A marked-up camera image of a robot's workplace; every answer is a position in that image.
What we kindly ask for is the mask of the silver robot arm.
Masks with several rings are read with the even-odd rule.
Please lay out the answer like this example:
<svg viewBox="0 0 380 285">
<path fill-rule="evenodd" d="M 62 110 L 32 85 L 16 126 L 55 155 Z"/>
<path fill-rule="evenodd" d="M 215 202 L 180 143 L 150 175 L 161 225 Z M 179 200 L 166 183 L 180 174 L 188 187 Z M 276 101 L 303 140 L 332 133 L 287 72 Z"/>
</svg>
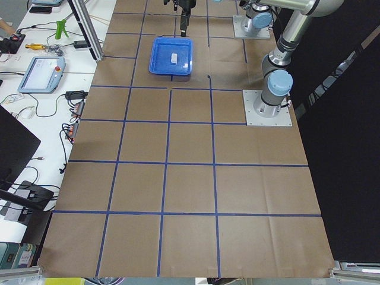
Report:
<svg viewBox="0 0 380 285">
<path fill-rule="evenodd" d="M 173 1 L 173 10 L 182 9 L 180 14 L 180 35 L 186 37 L 191 10 L 196 1 Z M 258 1 L 239 1 L 239 7 L 245 15 L 233 16 L 234 36 L 237 39 L 269 39 L 269 25 L 273 22 L 271 7 L 259 4 Z"/>
<path fill-rule="evenodd" d="M 293 10 L 277 46 L 262 60 L 264 86 L 261 95 L 254 101 L 254 109 L 258 115 L 264 118 L 278 115 L 281 103 L 293 85 L 293 78 L 286 68 L 312 18 L 330 15 L 342 4 L 343 1 L 240 1 L 239 6 L 246 10 L 246 16 L 251 23 L 259 16 L 254 13 L 256 8 L 275 6 Z"/>
</svg>

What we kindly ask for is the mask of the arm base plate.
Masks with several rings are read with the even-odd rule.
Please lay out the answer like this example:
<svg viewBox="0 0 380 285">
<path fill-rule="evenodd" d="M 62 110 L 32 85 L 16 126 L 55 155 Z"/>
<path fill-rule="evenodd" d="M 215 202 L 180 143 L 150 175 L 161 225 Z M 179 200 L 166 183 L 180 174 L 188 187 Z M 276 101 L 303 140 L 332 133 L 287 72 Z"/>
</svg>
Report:
<svg viewBox="0 0 380 285">
<path fill-rule="evenodd" d="M 252 19 L 244 15 L 232 17 L 235 39 L 270 40 L 268 27 L 255 28 Z"/>
<path fill-rule="evenodd" d="M 262 101 L 261 90 L 243 90 L 242 93 L 247 126 L 293 126 L 286 98 L 278 106 L 269 106 Z"/>
</svg>

